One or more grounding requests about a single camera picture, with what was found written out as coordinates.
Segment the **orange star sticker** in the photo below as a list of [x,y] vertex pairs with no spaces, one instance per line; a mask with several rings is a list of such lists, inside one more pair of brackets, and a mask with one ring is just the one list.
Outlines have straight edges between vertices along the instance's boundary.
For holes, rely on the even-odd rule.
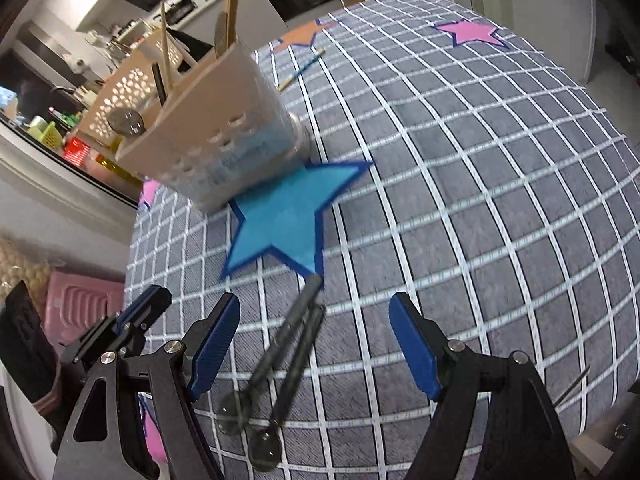
[[300,25],[278,39],[279,43],[272,49],[273,53],[279,53],[288,47],[311,48],[319,32],[334,27],[335,20],[321,23],[318,18]]

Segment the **grey checked tablecloth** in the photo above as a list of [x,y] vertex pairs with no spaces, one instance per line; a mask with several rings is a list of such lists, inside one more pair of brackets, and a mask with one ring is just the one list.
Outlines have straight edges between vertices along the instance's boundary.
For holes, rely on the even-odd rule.
[[[639,374],[639,154],[586,89],[447,0],[318,18],[254,54],[318,162],[368,160],[323,214],[326,318],[277,479],[399,479],[431,420],[388,322],[395,292],[478,352],[526,352],[574,438]],[[433,28],[495,25],[510,48]]]

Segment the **blue-tipped chopstick far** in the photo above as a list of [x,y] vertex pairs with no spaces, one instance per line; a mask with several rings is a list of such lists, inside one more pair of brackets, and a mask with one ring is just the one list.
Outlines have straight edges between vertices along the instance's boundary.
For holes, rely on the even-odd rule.
[[314,65],[314,63],[317,63],[320,58],[322,58],[322,55],[324,55],[324,52],[326,52],[326,50],[320,49],[314,54],[312,58],[307,60],[303,65],[299,66],[299,68],[294,73],[292,73],[291,76],[289,76],[279,84],[278,91],[283,92],[286,88],[288,88],[294,81],[302,76],[303,73],[306,72],[306,70],[309,70],[311,66]]

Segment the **pink star left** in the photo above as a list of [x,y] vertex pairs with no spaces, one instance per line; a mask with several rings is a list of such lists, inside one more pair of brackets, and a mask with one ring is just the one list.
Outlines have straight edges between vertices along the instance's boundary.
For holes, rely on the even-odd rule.
[[145,180],[139,196],[139,207],[150,209],[153,205],[155,194],[160,188],[160,184],[155,180]]

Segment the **beige flower storage rack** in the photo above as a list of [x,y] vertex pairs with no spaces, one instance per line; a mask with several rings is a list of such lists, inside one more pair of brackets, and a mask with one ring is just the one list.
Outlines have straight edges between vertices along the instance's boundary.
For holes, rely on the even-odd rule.
[[[76,128],[76,136],[97,151],[114,152],[119,144],[119,135],[107,123],[106,116],[115,107],[134,108],[143,116],[151,107],[151,115],[157,115],[157,98],[151,65],[154,62],[164,68],[162,31],[157,29],[139,42],[137,47],[119,68],[107,78],[91,107],[82,115]],[[180,74],[182,62],[189,66],[195,60],[186,47],[168,34],[172,81]]]

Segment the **beige utensil holder caddy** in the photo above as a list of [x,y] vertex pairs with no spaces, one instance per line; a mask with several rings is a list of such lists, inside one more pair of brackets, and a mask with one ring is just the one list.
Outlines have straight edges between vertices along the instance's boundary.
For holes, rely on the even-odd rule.
[[297,170],[309,133],[240,42],[209,51],[174,85],[144,133],[122,141],[120,166],[209,214],[249,188]]

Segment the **blue star sticker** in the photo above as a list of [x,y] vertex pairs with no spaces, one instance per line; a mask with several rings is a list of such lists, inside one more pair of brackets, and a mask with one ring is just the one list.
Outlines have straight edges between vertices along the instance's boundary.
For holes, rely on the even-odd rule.
[[307,162],[287,176],[259,185],[230,202],[238,228],[220,272],[226,278],[247,264],[273,256],[306,278],[324,274],[323,211],[372,162]]

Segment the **pink star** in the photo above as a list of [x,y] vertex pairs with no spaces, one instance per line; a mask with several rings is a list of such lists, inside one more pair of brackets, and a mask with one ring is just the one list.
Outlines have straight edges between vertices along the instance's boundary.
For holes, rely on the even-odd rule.
[[153,205],[155,194],[160,188],[160,184],[155,180],[145,180],[139,196],[139,207],[150,209]]
[[480,42],[481,44],[489,44],[490,46],[501,49],[510,48],[505,41],[497,36],[499,29],[495,25],[459,20],[435,24],[433,28],[448,35],[454,47],[472,44],[472,42]]

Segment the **pink star right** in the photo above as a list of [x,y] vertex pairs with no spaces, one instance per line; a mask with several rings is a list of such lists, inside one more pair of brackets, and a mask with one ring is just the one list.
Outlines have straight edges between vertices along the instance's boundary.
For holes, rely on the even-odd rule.
[[499,29],[495,25],[459,20],[435,24],[433,28],[448,35],[454,47],[472,44],[472,42],[480,42],[481,44],[489,44],[490,46],[501,49],[510,48],[505,41],[497,36]]

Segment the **plastic bag of food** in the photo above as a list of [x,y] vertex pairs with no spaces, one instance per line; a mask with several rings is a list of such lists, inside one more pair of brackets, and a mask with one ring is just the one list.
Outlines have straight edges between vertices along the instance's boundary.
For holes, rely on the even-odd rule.
[[23,281],[37,308],[46,304],[51,267],[47,261],[33,262],[6,238],[0,240],[0,294],[5,300],[10,291]]

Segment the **chopstick in middle slot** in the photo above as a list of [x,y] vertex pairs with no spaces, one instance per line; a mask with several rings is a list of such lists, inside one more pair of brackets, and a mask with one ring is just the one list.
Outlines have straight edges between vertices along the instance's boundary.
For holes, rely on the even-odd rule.
[[172,76],[171,76],[171,62],[170,62],[170,52],[168,47],[168,30],[166,23],[166,13],[165,13],[165,1],[163,0],[160,3],[160,30],[162,31],[162,48],[163,48],[163,63],[164,63],[164,72],[165,72],[165,88],[167,95],[170,95],[172,90]]

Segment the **dark grey spoon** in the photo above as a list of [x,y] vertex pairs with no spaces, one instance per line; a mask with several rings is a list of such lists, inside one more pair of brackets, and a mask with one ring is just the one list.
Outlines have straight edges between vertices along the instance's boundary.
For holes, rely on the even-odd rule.
[[290,414],[299,384],[302,381],[310,352],[317,339],[326,309],[312,304],[292,357],[288,372],[282,382],[276,404],[270,414],[269,425],[255,432],[250,439],[248,457],[253,468],[260,472],[276,469],[282,460],[280,430]]
[[245,387],[242,390],[233,390],[220,401],[217,426],[223,434],[236,436],[250,420],[254,397],[268,382],[271,370],[282,362],[299,327],[304,329],[311,305],[316,304],[322,284],[323,278],[320,275],[307,276],[303,290],[285,315],[282,325],[271,339],[268,349],[262,354]]

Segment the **pink plastic stool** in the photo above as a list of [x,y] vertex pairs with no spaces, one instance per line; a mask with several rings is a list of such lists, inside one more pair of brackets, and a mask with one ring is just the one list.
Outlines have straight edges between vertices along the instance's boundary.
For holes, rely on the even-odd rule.
[[43,321],[52,346],[61,351],[102,318],[122,310],[124,289],[121,282],[53,272]]

